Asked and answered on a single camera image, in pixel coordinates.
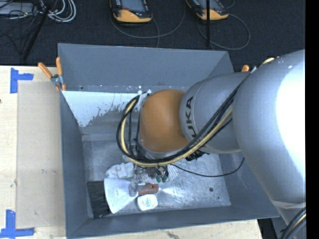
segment white cable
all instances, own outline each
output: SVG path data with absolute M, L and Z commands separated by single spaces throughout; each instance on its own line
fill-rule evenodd
M 65 0 L 62 0 L 63 8 L 58 12 L 49 11 L 48 17 L 50 19 L 57 21 L 57 22 L 70 22 L 70 21 L 72 21 L 76 16 L 76 6 L 75 6 L 75 3 L 73 0 L 67 0 L 67 1 L 68 1 L 68 5 L 70 8 L 70 14 L 68 16 L 66 16 L 66 17 L 58 16 L 59 14 L 62 14 L 66 9 Z M 40 0 L 40 3 L 42 6 L 42 9 L 44 9 L 45 5 L 43 3 L 43 0 Z

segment gray bin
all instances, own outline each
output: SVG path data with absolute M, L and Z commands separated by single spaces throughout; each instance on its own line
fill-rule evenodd
M 225 51 L 58 44 L 67 91 L 136 93 L 172 88 L 186 91 L 198 81 L 233 73 Z M 68 238 L 172 229 L 230 221 L 278 217 L 266 193 L 244 162 L 223 177 L 230 205 L 93 218 L 87 189 L 86 158 L 90 139 L 115 140 L 117 115 L 111 128 L 100 120 L 81 127 L 60 93 L 66 234 Z M 237 168 L 241 153 L 219 154 L 223 173 Z

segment wooden table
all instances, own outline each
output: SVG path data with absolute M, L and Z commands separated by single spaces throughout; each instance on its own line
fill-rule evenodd
M 19 167 L 17 168 L 17 146 L 19 144 L 18 139 L 18 111 L 23 112 L 22 108 L 19 108 L 18 95 L 20 92 L 15 94 L 10 94 L 10 69 L 15 68 L 22 73 L 32 73 L 34 78 L 29 81 L 28 84 L 33 87 L 34 91 L 37 91 L 39 86 L 37 83 L 41 83 L 42 86 L 46 86 L 50 91 L 54 92 L 55 87 L 51 81 L 42 73 L 38 67 L 22 67 L 22 66 L 0 66 L 0 224 L 4 224 L 5 221 L 5 210 L 10 209 L 16 211 L 18 216 L 17 207 L 17 189 L 19 188 L 19 181 L 17 181 L 17 174 L 19 174 Z M 56 68 L 52 67 L 49 70 L 56 74 Z M 23 81 L 19 82 L 19 87 L 25 84 Z M 56 139 L 59 140 L 60 135 L 55 135 Z M 43 145 L 49 145 L 50 143 L 42 142 Z M 25 164 L 24 167 L 30 169 L 35 166 L 34 162 Z M 63 190 L 55 192 L 55 199 L 48 200 L 46 198 L 41 199 L 41 206 L 52 206 L 54 205 L 54 200 L 61 199 L 63 196 Z M 45 210 L 46 215 L 53 215 L 50 213 L 51 209 Z M 36 212 L 30 210 L 30 215 L 27 215 L 26 219 L 32 224 L 32 217 L 37 215 Z M 51 225 L 47 223 L 47 226 L 33 226 L 35 227 L 35 233 L 31 237 L 33 239 L 45 239 L 45 238 L 66 238 L 64 219 L 59 220 L 59 225 Z M 140 239 L 140 238 L 157 238 L 157 239 L 261 239 L 261 233 L 257 220 L 252 221 L 241 221 L 241 222 L 231 222 L 231 223 L 221 223 L 212 224 L 204 226 L 193 226 L 187 228 L 176 228 L 170 230 L 158 230 L 151 232 L 133 233 L 125 235 L 115 235 L 107 237 L 98 237 L 99 239 Z

